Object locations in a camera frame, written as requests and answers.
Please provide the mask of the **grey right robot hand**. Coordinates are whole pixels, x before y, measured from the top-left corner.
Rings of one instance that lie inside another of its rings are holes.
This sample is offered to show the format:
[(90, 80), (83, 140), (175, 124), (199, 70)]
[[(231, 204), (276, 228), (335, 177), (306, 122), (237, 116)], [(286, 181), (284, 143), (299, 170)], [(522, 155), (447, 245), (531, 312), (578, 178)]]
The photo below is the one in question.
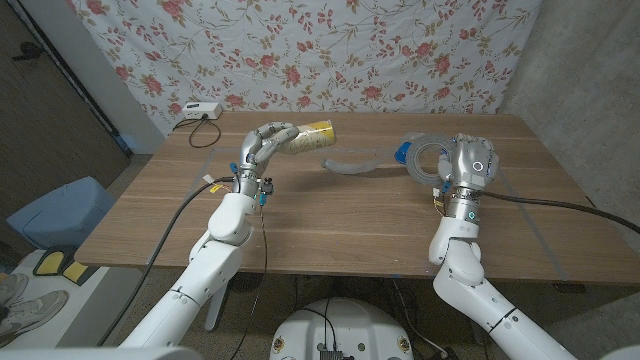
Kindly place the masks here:
[(453, 187), (484, 190), (495, 179), (499, 164), (490, 140), (459, 133), (453, 149), (440, 156), (438, 175)]

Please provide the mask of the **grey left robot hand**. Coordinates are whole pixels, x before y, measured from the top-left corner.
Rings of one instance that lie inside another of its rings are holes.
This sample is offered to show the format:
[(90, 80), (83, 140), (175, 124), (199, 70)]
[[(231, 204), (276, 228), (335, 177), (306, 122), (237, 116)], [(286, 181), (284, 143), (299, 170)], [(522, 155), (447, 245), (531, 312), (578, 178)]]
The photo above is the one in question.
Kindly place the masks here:
[(295, 139), (299, 132), (296, 126), (285, 122), (270, 122), (249, 132), (240, 148), (234, 192), (253, 197), (271, 156), (285, 143)]

